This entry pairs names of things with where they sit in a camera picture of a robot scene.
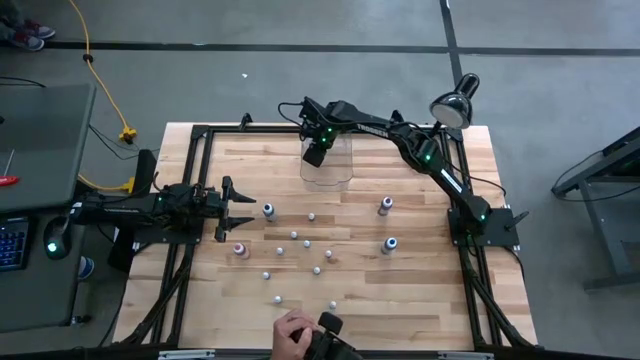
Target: gray floor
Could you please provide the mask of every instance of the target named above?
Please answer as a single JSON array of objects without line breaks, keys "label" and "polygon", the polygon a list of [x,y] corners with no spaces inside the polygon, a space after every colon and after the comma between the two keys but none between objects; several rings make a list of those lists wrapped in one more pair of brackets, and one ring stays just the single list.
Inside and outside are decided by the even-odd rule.
[{"label": "gray floor", "polygon": [[[58,40],[82,38],[63,0],[24,1]],[[78,1],[96,41],[228,44],[447,44],[437,0],[112,0]],[[469,47],[638,48],[632,0],[450,0],[458,45]],[[92,82],[79,50],[26,54],[0,49],[0,75],[47,85]],[[95,51],[95,67],[141,147],[159,146],[168,121],[280,121],[275,105],[311,96],[345,99],[362,110],[430,121],[428,104],[453,84],[448,55],[292,52]],[[522,259],[539,342],[550,349],[638,357],[640,288],[586,294],[582,282],[609,274],[582,204],[549,189],[587,154],[632,130],[640,98],[639,57],[462,56],[475,72],[475,122],[490,126],[508,201],[530,210],[521,223]],[[106,97],[92,123],[112,137],[121,129]],[[105,185],[132,176],[92,136],[82,172]],[[85,250],[104,265],[107,244]],[[81,328],[0,335],[0,352],[95,346],[123,287],[105,266],[81,289],[79,306],[96,319]],[[40,338],[35,344],[31,339]]]}]

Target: wooden table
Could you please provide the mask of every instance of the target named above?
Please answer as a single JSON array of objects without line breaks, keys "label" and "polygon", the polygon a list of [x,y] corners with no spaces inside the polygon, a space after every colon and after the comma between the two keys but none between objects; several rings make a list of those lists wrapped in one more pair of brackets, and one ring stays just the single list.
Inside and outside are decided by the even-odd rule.
[{"label": "wooden table", "polygon": [[[192,123],[169,123],[160,150],[158,184],[179,183]],[[464,130],[471,174],[499,182],[489,130]],[[196,156],[195,182],[202,141]],[[367,350],[472,349],[460,261],[451,245],[445,193],[429,176],[410,169],[390,141],[353,136],[353,179],[348,191],[309,192],[300,178],[300,141],[295,134],[216,134],[207,186],[232,177],[238,192],[256,204],[232,204],[233,216],[255,216],[217,243],[216,220],[205,225],[196,249],[187,295],[180,347],[270,348],[273,321],[293,308],[317,318],[337,302],[347,342]],[[492,206],[503,205],[499,189],[474,181],[476,194]],[[391,196],[387,217],[376,214]],[[278,220],[261,212],[275,206]],[[316,214],[314,222],[308,213]],[[290,239],[290,232],[299,234]],[[391,256],[380,252],[387,237],[398,239]],[[312,241],[309,249],[303,240]],[[232,252],[236,242],[251,258]],[[285,249],[284,256],[276,248]],[[153,245],[138,255],[131,269],[114,340],[129,335],[158,297],[168,246]],[[326,250],[333,257],[326,259]],[[509,320],[536,342],[520,268],[511,254],[487,248],[495,299]],[[322,273],[314,275],[319,266]],[[271,280],[262,279],[269,271]],[[283,303],[272,302],[281,296]],[[483,333],[490,341],[486,310],[477,298]],[[173,303],[168,307],[165,334]]]}]

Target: sneaker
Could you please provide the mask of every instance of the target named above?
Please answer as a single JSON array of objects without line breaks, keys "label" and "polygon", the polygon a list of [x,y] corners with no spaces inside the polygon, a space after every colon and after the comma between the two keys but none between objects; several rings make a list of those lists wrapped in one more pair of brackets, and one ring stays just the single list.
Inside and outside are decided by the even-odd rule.
[{"label": "sneaker", "polygon": [[39,51],[44,47],[44,41],[35,36],[28,35],[22,31],[14,31],[9,35],[8,41],[21,49],[29,51]]},{"label": "sneaker", "polygon": [[78,267],[78,281],[87,280],[93,274],[94,268],[95,263],[91,258],[81,256],[80,266]]},{"label": "sneaker", "polygon": [[35,21],[25,20],[24,24],[18,29],[24,31],[27,35],[37,37],[41,40],[50,39],[56,34],[56,31],[48,26],[42,26]]}]

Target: keyboard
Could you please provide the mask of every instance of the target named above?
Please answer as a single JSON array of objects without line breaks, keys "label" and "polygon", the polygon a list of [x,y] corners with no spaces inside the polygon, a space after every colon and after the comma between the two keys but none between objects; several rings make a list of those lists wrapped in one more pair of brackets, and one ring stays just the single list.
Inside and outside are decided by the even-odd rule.
[{"label": "keyboard", "polygon": [[0,220],[0,272],[21,270],[29,255],[29,219]]}]

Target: black lamp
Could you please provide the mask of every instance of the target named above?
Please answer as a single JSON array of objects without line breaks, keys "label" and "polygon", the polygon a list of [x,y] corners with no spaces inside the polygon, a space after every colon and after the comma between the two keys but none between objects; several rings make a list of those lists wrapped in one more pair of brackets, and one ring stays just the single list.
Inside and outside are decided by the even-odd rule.
[{"label": "black lamp", "polygon": [[468,128],[473,116],[471,97],[478,89],[478,85],[480,85],[478,75],[469,73],[460,79],[452,92],[435,99],[429,106],[431,115],[438,120],[434,129],[439,129],[441,124],[455,129]]}]

